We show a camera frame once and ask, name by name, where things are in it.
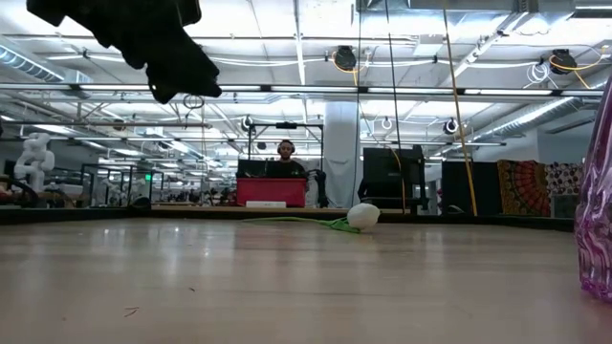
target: purple vase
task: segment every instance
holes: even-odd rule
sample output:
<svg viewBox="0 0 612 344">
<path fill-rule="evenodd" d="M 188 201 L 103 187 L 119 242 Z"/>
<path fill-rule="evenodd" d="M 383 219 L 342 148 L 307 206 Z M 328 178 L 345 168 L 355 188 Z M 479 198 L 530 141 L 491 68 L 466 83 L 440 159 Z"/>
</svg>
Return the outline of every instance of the purple vase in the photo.
<svg viewBox="0 0 612 344">
<path fill-rule="evenodd" d="M 612 77 L 601 99 L 584 165 L 574 230 L 582 288 L 612 302 Z"/>
</svg>

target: person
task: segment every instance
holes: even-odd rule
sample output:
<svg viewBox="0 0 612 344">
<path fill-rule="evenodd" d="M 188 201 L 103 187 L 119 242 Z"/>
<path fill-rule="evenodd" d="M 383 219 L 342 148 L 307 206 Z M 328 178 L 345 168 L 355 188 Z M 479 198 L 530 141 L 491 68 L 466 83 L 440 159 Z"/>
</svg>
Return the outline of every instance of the person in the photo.
<svg viewBox="0 0 612 344">
<path fill-rule="evenodd" d="M 274 171 L 276 174 L 287 176 L 287 177 L 306 177 L 306 170 L 297 161 L 291 159 L 293 153 L 295 153 L 294 143 L 290 140 L 283 140 L 278 144 L 276 150 L 280 159 L 280 163 L 275 167 Z"/>
</svg>

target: colorful tapestry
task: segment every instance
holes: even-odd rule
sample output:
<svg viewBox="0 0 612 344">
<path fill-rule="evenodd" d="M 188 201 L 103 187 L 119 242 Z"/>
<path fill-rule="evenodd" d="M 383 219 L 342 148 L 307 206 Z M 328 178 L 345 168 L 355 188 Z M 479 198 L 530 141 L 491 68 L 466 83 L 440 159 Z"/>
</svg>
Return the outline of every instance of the colorful tapestry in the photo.
<svg viewBox="0 0 612 344">
<path fill-rule="evenodd" d="M 550 217 L 546 171 L 536 161 L 498 161 L 504 215 Z"/>
<path fill-rule="evenodd" d="M 582 181 L 582 167 L 580 163 L 553 163 L 546 166 L 546 183 L 548 184 L 548 197 L 558 195 L 578 195 L 580 181 Z"/>
</svg>

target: wooden floor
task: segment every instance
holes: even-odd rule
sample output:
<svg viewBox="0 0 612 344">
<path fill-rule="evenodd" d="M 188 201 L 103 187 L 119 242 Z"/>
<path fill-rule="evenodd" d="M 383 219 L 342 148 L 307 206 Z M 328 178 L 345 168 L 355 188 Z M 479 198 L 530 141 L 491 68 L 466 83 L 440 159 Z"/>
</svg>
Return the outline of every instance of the wooden floor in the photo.
<svg viewBox="0 0 612 344">
<path fill-rule="evenodd" d="M 136 219 L 0 226 L 0 343 L 606 343 L 571 234 Z"/>
</svg>

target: red box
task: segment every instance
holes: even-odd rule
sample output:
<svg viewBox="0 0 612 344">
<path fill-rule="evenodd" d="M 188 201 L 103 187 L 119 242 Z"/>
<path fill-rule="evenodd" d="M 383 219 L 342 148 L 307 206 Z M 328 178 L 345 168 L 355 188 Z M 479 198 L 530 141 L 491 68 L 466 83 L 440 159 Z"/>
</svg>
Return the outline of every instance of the red box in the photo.
<svg viewBox="0 0 612 344">
<path fill-rule="evenodd" d="M 303 207 L 306 205 L 306 182 L 302 178 L 238 178 L 238 205 L 263 201 Z"/>
</svg>

